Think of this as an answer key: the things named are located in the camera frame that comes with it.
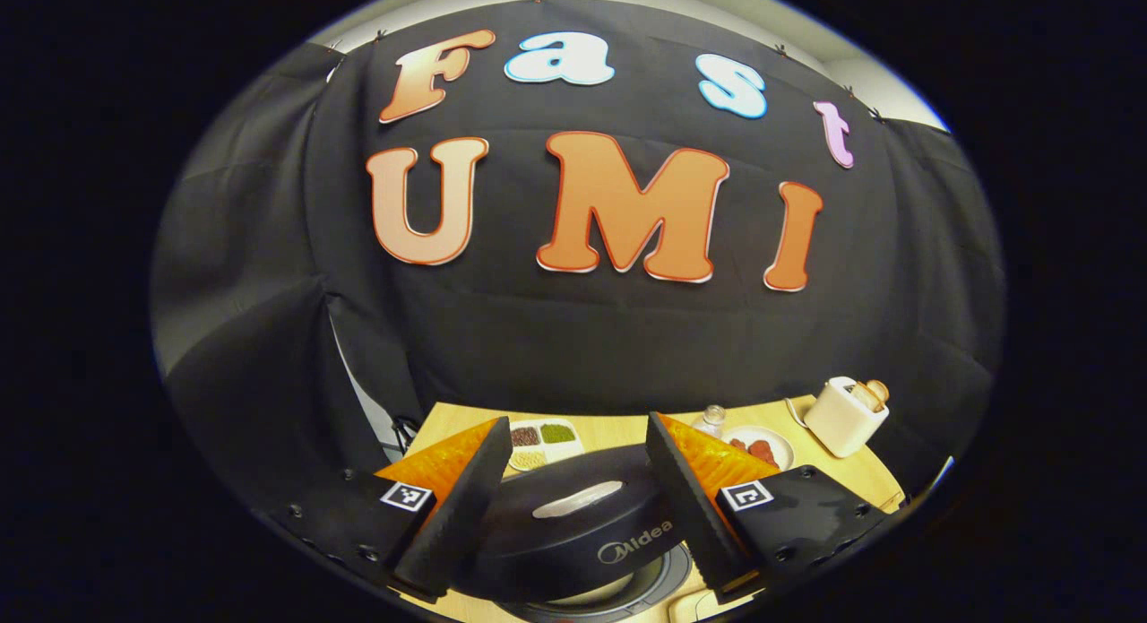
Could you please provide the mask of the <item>white divided grain dish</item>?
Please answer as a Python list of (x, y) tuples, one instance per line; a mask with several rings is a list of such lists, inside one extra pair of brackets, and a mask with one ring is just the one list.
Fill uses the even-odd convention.
[(574, 423), (560, 418), (512, 421), (512, 445), (508, 464), (514, 472), (536, 472), (585, 453)]

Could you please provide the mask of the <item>white toaster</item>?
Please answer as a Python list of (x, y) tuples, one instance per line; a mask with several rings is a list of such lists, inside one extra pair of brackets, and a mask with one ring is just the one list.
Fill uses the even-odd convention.
[(864, 447), (890, 415), (885, 403), (880, 403), (877, 411), (871, 411), (857, 402), (849, 394), (857, 383), (866, 384), (846, 376), (828, 379), (806, 413), (798, 413), (795, 403), (785, 399), (791, 419), (814, 435), (835, 458), (848, 458)]

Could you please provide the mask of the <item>dark grey rice cooker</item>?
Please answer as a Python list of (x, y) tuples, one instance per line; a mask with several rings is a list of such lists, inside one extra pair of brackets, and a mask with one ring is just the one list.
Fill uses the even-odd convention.
[(452, 587), (528, 623), (619, 623), (668, 601), (692, 568), (635, 444), (501, 481)]

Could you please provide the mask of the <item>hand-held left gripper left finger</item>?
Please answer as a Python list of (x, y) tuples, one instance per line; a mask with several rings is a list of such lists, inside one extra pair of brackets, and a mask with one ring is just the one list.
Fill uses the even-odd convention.
[(312, 486), (272, 521), (373, 587), (435, 603), (476, 548), (512, 450), (508, 419), (487, 420), (381, 472)]

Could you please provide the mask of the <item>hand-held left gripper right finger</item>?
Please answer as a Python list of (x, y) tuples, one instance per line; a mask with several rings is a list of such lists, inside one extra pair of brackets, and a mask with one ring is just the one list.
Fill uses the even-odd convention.
[(894, 525), (816, 465), (779, 472), (665, 414), (649, 414), (643, 447), (674, 529), (720, 605), (807, 585)]

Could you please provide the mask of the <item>white oval plate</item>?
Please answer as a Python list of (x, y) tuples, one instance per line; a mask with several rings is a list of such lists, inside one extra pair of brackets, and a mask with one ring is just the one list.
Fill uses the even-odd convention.
[(746, 444), (746, 450), (749, 450), (749, 447), (752, 447), (758, 442), (764, 442), (768, 445), (772, 460), (780, 472), (790, 472), (791, 467), (794, 467), (796, 455), (791, 443), (771, 428), (755, 425), (734, 427), (726, 430), (721, 435), (721, 439), (725, 439), (731, 445), (733, 442)]

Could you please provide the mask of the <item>black backdrop cloth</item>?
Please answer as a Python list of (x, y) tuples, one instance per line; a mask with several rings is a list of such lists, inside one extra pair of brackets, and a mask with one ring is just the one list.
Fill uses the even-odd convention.
[(953, 137), (635, 3), (491, 3), (307, 42), (210, 125), (161, 216), (161, 379), (274, 508), (388, 464), (369, 415), (693, 413), (877, 379), (916, 496), (978, 430), (1006, 267)]

